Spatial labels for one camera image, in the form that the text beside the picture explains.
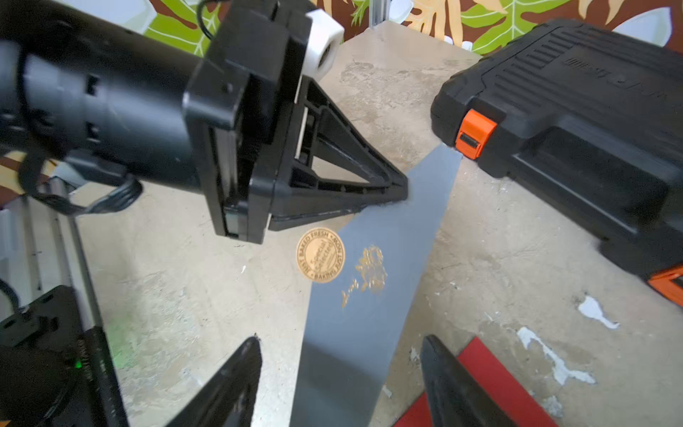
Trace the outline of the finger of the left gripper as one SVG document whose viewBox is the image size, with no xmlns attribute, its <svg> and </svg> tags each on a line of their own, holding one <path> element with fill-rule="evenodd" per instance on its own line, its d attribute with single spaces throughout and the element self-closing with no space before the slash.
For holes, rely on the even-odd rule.
<svg viewBox="0 0 683 427">
<path fill-rule="evenodd" d="M 312 78 L 304 78 L 300 101 L 308 109 L 302 150 L 293 162 L 293 187 L 331 206 L 373 206 L 400 202 L 409 194 L 408 179 L 384 158 Z M 355 174 L 360 181 L 322 178 L 313 171 L 321 159 Z"/>
<path fill-rule="evenodd" d="M 284 231 L 362 211 L 369 203 L 346 199 L 273 199 L 267 203 L 270 231 Z"/>
</svg>

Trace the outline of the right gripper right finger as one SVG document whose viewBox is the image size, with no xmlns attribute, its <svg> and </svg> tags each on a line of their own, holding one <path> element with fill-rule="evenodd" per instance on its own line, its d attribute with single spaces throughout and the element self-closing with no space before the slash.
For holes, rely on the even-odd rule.
<svg viewBox="0 0 683 427">
<path fill-rule="evenodd" d="M 420 358 L 434 426 L 515 425 L 434 334 L 423 339 Z"/>
</svg>

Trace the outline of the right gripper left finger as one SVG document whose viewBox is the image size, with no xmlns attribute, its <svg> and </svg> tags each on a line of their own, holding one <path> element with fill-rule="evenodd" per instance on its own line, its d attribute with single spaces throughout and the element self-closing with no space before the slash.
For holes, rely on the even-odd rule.
<svg viewBox="0 0 683 427">
<path fill-rule="evenodd" d="M 262 366 L 260 340 L 250 336 L 168 424 L 251 425 Z"/>
</svg>

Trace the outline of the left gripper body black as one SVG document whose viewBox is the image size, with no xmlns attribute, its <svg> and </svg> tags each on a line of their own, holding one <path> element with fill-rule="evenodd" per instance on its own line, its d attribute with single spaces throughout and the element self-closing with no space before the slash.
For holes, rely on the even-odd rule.
<svg viewBox="0 0 683 427">
<path fill-rule="evenodd" d="M 219 236 L 263 243 L 311 35 L 310 1 L 232 1 L 182 100 Z"/>
</svg>

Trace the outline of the red envelope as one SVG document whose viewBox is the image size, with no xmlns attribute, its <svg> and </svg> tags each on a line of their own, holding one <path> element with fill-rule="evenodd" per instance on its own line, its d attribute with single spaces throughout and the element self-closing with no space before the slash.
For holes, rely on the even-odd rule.
<svg viewBox="0 0 683 427">
<path fill-rule="evenodd" d="M 424 392 L 396 426 L 555 426 L 503 363 L 473 338 L 457 355 L 434 334 L 421 350 Z"/>
</svg>

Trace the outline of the grey envelope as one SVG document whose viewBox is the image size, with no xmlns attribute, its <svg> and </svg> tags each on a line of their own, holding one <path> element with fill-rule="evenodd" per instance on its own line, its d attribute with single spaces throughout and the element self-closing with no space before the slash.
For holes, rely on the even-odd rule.
<svg viewBox="0 0 683 427">
<path fill-rule="evenodd" d="M 290 423 L 367 426 L 446 213 L 462 156 L 439 144 L 400 203 L 343 227 L 343 270 L 311 288 Z"/>
</svg>

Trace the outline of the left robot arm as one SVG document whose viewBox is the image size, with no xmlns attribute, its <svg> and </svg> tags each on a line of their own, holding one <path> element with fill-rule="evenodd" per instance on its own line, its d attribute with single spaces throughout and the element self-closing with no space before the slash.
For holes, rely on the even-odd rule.
<svg viewBox="0 0 683 427">
<path fill-rule="evenodd" d="M 234 1 L 200 57 L 53 1 L 1 5 L 1 150 L 24 193 L 117 213 L 145 181 L 202 194 L 216 234 L 403 201 L 408 179 L 318 80 L 343 29 L 309 1 Z"/>
</svg>

